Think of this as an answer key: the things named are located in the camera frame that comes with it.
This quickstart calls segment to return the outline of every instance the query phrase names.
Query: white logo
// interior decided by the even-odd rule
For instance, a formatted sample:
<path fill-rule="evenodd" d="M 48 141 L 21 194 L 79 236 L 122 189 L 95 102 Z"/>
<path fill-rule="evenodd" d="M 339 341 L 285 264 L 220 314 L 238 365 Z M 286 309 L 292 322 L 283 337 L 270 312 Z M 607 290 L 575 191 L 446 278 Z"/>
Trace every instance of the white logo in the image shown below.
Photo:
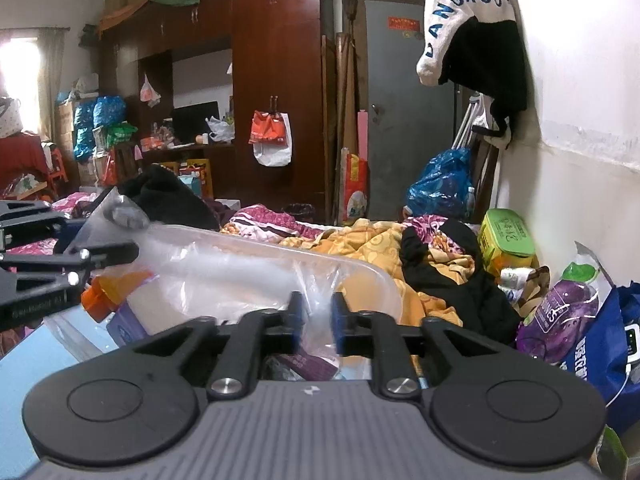
<path fill-rule="evenodd" d="M 320 388 L 318 388 L 317 386 L 310 386 L 309 388 L 305 388 L 302 391 L 305 392 L 307 395 L 312 396 L 314 393 L 319 392 Z"/>

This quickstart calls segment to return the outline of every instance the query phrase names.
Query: gray door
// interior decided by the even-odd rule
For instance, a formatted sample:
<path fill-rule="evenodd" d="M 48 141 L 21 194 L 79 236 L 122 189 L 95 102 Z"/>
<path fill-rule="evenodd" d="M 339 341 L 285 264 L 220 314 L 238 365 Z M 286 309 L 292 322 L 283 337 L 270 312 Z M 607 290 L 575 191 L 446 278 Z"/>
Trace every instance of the gray door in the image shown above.
<path fill-rule="evenodd" d="M 423 86 L 415 72 L 424 52 L 423 6 L 374 0 L 366 0 L 365 5 L 369 57 L 368 217 L 398 220 L 408 187 L 431 157 L 451 147 L 455 90 L 451 82 Z M 411 28 L 402 18 L 418 21 L 420 32 L 401 30 Z"/>

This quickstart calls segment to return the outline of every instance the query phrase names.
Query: gray ridged surface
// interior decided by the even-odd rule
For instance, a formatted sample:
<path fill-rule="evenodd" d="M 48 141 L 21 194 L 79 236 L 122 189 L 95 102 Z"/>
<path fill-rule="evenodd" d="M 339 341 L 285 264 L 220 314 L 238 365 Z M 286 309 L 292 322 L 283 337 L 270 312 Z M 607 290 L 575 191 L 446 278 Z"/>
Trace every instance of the gray ridged surface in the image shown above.
<path fill-rule="evenodd" d="M 121 470 L 41 463 L 28 480 L 513 480 L 597 479 L 574 463 L 537 474 L 457 455 L 415 406 L 387 402 L 364 381 L 262 381 L 246 399 L 212 404 L 171 451 Z"/>

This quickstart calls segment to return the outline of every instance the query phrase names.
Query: curtain rod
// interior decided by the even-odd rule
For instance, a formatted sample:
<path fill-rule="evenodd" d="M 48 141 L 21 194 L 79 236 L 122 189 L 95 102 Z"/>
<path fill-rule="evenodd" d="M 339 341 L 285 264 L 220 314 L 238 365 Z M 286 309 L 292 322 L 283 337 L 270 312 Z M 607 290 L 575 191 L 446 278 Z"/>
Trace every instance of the curtain rod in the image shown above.
<path fill-rule="evenodd" d="M 7 27 L 0 28 L 0 30 L 42 30 L 43 28 L 50 30 L 66 30 L 67 32 L 71 30 L 71 27 Z"/>

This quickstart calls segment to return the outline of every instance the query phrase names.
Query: light blue table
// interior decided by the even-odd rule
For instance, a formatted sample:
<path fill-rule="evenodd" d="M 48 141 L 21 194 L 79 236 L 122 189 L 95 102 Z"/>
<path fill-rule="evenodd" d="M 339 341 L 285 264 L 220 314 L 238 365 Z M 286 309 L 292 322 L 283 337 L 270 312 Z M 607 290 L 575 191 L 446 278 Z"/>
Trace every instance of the light blue table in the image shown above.
<path fill-rule="evenodd" d="M 65 313 L 102 351 L 115 347 L 104 326 L 76 307 Z M 0 479 L 19 478 L 38 461 L 22 425 L 22 402 L 29 390 L 52 373 L 78 361 L 41 326 L 0 360 Z"/>

